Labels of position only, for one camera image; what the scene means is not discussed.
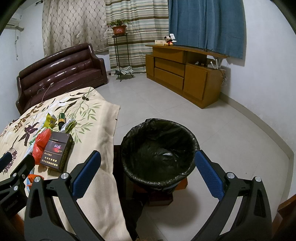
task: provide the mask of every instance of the baseboard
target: baseboard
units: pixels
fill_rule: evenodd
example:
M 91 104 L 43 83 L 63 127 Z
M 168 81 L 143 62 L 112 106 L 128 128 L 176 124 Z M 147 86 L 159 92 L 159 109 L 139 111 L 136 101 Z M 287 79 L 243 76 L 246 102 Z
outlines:
M 241 112 L 245 117 L 250 119 L 254 124 L 256 124 L 261 130 L 263 130 L 287 155 L 289 158 L 289 168 L 287 173 L 287 180 L 286 185 L 284 188 L 284 192 L 282 195 L 281 203 L 286 201 L 289 196 L 291 183 L 292 183 L 292 176 L 293 176 L 293 167 L 294 167 L 294 152 L 288 146 L 288 144 L 263 120 L 261 120 L 258 116 L 256 116 L 253 112 L 249 109 L 241 105 L 240 103 L 236 102 L 234 99 L 230 98 L 229 96 L 220 93 L 219 98 Z

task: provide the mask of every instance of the floral bedspread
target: floral bedspread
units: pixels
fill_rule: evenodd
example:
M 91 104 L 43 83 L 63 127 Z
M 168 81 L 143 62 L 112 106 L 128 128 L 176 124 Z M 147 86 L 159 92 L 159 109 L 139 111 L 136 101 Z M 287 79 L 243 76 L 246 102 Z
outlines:
M 119 203 L 113 171 L 113 136 L 119 106 L 111 104 L 93 88 L 83 88 L 44 101 L 12 121 L 0 135 L 0 155 L 10 152 L 13 160 L 0 173 L 0 181 L 9 178 L 11 172 L 22 161 L 29 147 L 29 141 L 42 126 L 47 114 L 57 118 L 63 112 L 66 118 L 75 118 L 77 125 L 71 130 L 74 139 L 65 172 L 71 172 L 84 162 L 93 150 L 101 153 L 101 166 L 83 198 L 78 200 L 82 211 L 94 228 L 106 240 L 128 240 Z M 57 178 L 60 173 L 40 165 L 35 166 L 35 174 L 45 179 Z M 65 228 L 71 231 L 58 199 L 55 199 L 58 213 Z

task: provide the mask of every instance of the tiled floor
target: tiled floor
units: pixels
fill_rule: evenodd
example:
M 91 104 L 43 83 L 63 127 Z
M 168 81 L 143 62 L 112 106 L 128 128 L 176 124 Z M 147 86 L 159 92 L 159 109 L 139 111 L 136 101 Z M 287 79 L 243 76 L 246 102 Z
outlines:
M 195 134 L 201 149 L 226 171 L 240 178 L 260 176 L 270 202 L 272 218 L 283 194 L 288 157 L 263 132 L 240 112 L 219 100 L 200 109 L 178 94 L 135 74 L 128 80 L 111 77 L 97 88 L 109 102 L 120 105 L 114 144 L 133 127 L 147 118 L 178 122 Z M 195 169 L 188 177 L 185 190 L 174 192 L 174 201 L 166 207 L 145 207 L 137 231 L 148 240 L 187 241 L 199 231 L 218 200 L 213 198 L 200 173 Z M 237 200 L 224 230 L 229 230 L 241 199 Z

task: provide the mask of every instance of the snack package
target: snack package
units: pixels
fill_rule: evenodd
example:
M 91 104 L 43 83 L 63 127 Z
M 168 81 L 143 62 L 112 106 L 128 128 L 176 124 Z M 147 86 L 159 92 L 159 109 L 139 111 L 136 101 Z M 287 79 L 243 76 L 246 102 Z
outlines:
M 62 126 L 60 132 L 62 133 L 69 133 L 74 126 L 77 124 L 75 118 L 71 118 L 69 120 L 67 120 L 67 122 Z
M 54 115 L 50 115 L 49 113 L 46 116 L 46 120 L 44 122 L 44 127 L 54 128 L 55 123 L 57 122 L 57 118 Z
M 35 159 L 35 165 L 40 164 L 41 157 L 43 155 L 44 149 L 49 141 L 51 134 L 51 129 L 47 128 L 36 137 L 35 144 L 33 147 L 33 157 Z
M 39 133 L 44 131 L 46 128 L 50 128 L 52 130 L 52 128 L 54 128 L 55 126 L 56 121 L 57 119 L 54 115 L 50 115 L 49 113 L 47 113 L 46 120 L 43 122 L 39 130 L 33 135 L 32 139 L 29 141 L 29 144 L 34 144 L 37 135 L 39 135 Z
M 32 183 L 35 179 L 35 177 L 41 177 L 44 180 L 44 177 L 40 176 L 40 175 L 35 175 L 35 174 L 29 174 L 28 175 L 28 179 L 30 181 L 31 184 L 28 184 L 27 187 L 29 187 L 29 189 L 31 189 Z

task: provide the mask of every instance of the brown leather sofa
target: brown leather sofa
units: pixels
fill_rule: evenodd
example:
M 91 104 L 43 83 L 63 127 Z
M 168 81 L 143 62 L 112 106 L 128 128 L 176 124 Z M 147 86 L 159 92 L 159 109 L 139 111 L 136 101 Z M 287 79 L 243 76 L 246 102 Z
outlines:
M 91 44 L 79 44 L 23 69 L 17 77 L 19 96 L 16 106 L 19 113 L 23 114 L 30 107 L 41 103 L 42 98 L 45 101 L 69 91 L 96 88 L 106 83 L 104 60 L 96 57 Z

